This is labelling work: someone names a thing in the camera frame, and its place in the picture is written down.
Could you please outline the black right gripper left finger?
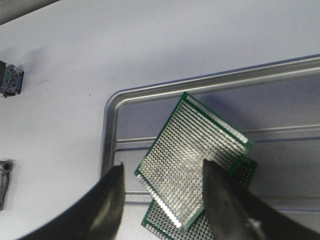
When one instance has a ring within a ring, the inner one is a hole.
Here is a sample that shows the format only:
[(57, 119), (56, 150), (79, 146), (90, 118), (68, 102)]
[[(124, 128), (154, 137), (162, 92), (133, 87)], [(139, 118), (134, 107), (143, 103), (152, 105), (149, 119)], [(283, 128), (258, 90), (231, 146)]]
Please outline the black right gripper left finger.
[(125, 204), (124, 165), (113, 166), (65, 212), (24, 236), (25, 240), (113, 240)]

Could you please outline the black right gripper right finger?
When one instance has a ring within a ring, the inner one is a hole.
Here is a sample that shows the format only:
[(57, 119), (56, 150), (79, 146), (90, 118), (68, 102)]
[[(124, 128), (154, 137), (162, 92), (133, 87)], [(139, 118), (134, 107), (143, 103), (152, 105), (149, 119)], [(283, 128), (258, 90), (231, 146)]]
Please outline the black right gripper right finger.
[(281, 214), (254, 217), (240, 201), (243, 190), (214, 161), (203, 161), (203, 205), (211, 231), (217, 240), (296, 240), (297, 224)]

